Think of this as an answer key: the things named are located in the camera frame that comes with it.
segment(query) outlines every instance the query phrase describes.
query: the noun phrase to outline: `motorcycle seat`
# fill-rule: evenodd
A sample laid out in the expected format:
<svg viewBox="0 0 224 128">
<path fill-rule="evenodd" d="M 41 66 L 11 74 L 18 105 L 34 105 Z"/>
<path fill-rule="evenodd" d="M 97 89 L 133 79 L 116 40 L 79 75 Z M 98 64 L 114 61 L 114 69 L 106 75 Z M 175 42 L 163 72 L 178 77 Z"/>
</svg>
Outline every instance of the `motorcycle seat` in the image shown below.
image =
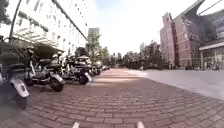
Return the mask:
<svg viewBox="0 0 224 128">
<path fill-rule="evenodd" d="M 50 59 L 41 59 L 39 61 L 39 65 L 40 66 L 46 66 L 46 65 L 49 65 L 51 63 L 51 60 Z"/>
<path fill-rule="evenodd" d="M 60 67 L 61 67 L 60 64 L 50 64 L 47 66 L 48 69 L 58 69 Z"/>
<path fill-rule="evenodd" d="M 46 79 L 46 74 L 42 72 L 36 72 L 36 75 L 33 76 L 34 79 L 44 80 Z"/>
</svg>

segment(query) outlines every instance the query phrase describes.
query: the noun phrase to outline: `brick pavement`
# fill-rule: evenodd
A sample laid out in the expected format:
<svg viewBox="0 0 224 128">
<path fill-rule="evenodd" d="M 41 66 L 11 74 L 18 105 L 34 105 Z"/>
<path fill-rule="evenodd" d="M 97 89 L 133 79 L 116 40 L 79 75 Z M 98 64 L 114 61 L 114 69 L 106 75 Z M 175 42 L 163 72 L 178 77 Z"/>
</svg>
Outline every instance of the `brick pavement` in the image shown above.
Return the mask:
<svg viewBox="0 0 224 128">
<path fill-rule="evenodd" d="M 31 91 L 26 111 L 1 128 L 224 128 L 224 102 L 139 78 L 124 69 L 106 71 L 87 86 Z"/>
</svg>

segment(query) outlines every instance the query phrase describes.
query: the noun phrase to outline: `motorcycle wheel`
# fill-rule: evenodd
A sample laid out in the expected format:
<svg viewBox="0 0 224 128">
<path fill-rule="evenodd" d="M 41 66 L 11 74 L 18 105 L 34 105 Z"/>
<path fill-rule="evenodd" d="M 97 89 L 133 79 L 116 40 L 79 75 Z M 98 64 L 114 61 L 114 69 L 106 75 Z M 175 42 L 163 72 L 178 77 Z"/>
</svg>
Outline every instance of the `motorcycle wheel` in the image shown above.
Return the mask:
<svg viewBox="0 0 224 128">
<path fill-rule="evenodd" d="M 100 75 L 100 74 L 101 74 L 101 71 L 98 70 L 97 73 L 96 73 L 96 75 Z"/>
<path fill-rule="evenodd" d="M 81 85 L 86 85 L 88 82 L 89 82 L 89 79 L 85 75 L 82 75 L 79 77 L 79 83 Z"/>
<path fill-rule="evenodd" d="M 51 78 L 50 87 L 56 92 L 61 92 L 64 88 L 64 84 L 61 84 L 57 79 Z"/>
<path fill-rule="evenodd" d="M 17 105 L 21 109 L 23 109 L 23 110 L 26 109 L 26 107 L 27 107 L 27 98 L 26 97 L 21 97 L 20 95 L 17 94 L 15 100 L 16 100 Z"/>
</svg>

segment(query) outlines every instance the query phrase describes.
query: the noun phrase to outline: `white building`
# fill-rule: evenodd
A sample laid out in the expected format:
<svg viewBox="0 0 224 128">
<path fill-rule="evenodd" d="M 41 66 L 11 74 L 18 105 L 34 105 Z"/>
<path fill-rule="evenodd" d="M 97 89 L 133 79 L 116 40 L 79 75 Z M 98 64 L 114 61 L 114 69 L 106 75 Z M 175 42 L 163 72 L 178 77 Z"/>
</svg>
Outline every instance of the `white building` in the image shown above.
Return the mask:
<svg viewBox="0 0 224 128">
<path fill-rule="evenodd" d="M 18 1 L 9 1 L 7 13 L 11 19 Z M 86 43 L 95 7 L 94 0 L 22 0 L 13 36 L 74 53 L 76 47 Z M 9 31 L 10 26 L 1 25 L 0 35 L 8 37 Z"/>
</svg>

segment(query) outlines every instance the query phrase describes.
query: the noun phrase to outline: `parked scooter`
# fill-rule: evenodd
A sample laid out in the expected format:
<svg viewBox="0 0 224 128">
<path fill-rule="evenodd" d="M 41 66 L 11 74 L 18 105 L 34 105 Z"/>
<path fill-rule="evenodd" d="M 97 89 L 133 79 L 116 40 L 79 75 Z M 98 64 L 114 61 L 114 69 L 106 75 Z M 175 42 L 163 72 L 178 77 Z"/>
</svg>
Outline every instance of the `parked scooter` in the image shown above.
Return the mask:
<svg viewBox="0 0 224 128">
<path fill-rule="evenodd" d="M 10 65 L 6 70 L 5 80 L 3 80 L 3 73 L 0 71 L 0 91 L 4 91 L 0 93 L 0 96 L 3 97 L 2 100 L 4 101 L 8 97 L 13 98 L 22 109 L 26 109 L 27 97 L 29 96 L 23 81 L 25 70 L 24 64 Z"/>
<path fill-rule="evenodd" d="M 29 67 L 32 69 L 32 71 L 26 72 L 25 82 L 27 83 L 27 85 L 43 85 L 42 91 L 46 88 L 46 85 L 50 85 L 50 87 L 56 92 L 61 92 L 64 88 L 65 82 L 59 74 L 54 74 L 53 72 L 47 69 L 47 66 L 51 63 L 51 60 L 41 59 L 39 61 L 39 66 L 41 67 L 41 70 L 35 71 L 32 61 L 32 49 L 28 49 L 28 54 L 30 56 Z"/>
<path fill-rule="evenodd" d="M 87 66 L 77 64 L 72 57 L 66 58 L 65 60 L 62 78 L 68 81 L 78 81 L 81 85 L 86 85 L 88 82 L 92 81 L 88 73 L 89 69 Z"/>
</svg>

